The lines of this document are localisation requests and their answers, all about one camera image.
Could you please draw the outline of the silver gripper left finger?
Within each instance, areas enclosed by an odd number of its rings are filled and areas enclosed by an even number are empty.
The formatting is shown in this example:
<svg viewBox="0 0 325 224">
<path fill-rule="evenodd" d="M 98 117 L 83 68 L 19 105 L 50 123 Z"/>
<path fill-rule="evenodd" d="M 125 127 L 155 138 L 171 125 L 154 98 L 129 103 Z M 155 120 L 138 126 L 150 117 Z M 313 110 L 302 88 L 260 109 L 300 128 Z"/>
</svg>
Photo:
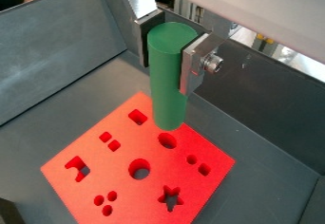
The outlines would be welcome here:
<svg viewBox="0 0 325 224">
<path fill-rule="evenodd" d="M 147 33 L 165 21 L 155 0 L 122 0 L 130 13 L 133 33 L 137 38 L 139 64 L 149 67 Z"/>
</svg>

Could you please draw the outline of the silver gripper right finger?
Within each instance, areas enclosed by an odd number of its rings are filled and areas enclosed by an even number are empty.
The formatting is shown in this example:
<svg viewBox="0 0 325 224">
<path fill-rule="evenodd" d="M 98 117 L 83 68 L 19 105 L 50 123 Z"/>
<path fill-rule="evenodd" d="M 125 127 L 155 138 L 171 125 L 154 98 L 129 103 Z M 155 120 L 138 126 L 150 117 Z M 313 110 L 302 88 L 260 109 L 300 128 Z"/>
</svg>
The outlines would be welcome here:
<svg viewBox="0 0 325 224">
<path fill-rule="evenodd" d="M 208 30 L 182 50 L 179 91 L 185 96 L 203 82 L 205 73 L 217 73 L 224 59 L 217 55 L 220 46 L 238 31 L 240 25 L 212 11 L 203 12 L 202 27 Z"/>
</svg>

